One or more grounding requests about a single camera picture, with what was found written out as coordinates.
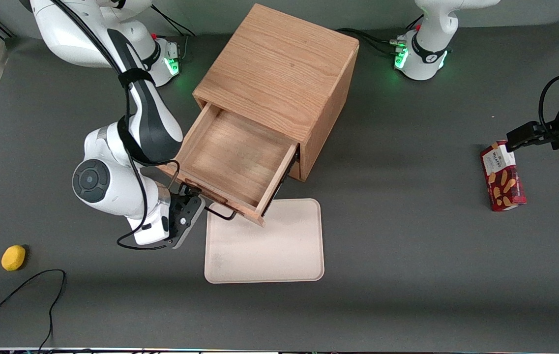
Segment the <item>wooden cabinet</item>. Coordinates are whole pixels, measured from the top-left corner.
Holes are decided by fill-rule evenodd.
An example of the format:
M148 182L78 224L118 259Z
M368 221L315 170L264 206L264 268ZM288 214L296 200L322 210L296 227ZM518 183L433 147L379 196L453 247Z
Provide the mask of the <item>wooden cabinet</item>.
M308 178L357 52L355 38L254 5L194 90L202 112L177 155L178 180L263 226L296 154L290 176Z

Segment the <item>green led light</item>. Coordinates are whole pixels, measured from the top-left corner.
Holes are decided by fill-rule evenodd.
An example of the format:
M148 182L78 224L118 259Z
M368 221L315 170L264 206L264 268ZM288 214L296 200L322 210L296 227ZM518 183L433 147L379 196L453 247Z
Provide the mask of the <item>green led light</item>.
M168 70L172 74L172 76L175 76L176 74L178 74L178 60L177 59L163 58L163 61L165 62L165 65L168 67Z
M408 49L404 49L404 51L399 53L398 56L399 58L396 59L395 66L398 69L401 69L404 67L404 64L406 63L406 59L408 58Z
M443 59L441 59L441 63L439 64L439 69L441 69L443 67L443 64L445 63L445 57L447 56L447 50L445 51L445 53L443 53Z

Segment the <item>red snack box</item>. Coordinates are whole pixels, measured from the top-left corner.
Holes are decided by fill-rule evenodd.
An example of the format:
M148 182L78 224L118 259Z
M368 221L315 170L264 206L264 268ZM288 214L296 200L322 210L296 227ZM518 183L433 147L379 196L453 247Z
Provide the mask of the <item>red snack box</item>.
M504 144L506 141L493 143L480 154L493 211L507 211L526 204L515 155L506 151Z

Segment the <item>open drawer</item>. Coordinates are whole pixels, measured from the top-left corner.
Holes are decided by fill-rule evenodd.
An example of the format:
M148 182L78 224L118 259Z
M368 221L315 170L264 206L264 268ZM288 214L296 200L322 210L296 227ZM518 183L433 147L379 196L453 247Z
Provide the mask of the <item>open drawer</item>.
M296 151L297 143L288 137L207 103L183 139L177 179L265 226L266 207Z

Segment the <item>gray table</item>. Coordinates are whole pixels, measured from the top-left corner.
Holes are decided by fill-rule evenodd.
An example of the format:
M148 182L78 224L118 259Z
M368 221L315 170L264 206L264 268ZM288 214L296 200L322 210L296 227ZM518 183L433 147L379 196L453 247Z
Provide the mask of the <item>gray table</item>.
M160 89L184 131L226 40L192 38L183 75ZM176 251L129 251L115 245L126 220L72 193L84 136L122 115L113 71L19 43L0 88L0 257L29 244L31 259L0 267L0 300L37 271L65 269L57 347L559 353L559 151L517 152L529 204L506 213L490 211L479 162L536 119L559 74L559 24L462 29L452 46L442 72L418 83L362 45L312 174L279 192L322 206L322 280L212 285L205 216ZM547 107L554 116L559 83ZM0 309L0 347L39 345L58 285L48 274Z

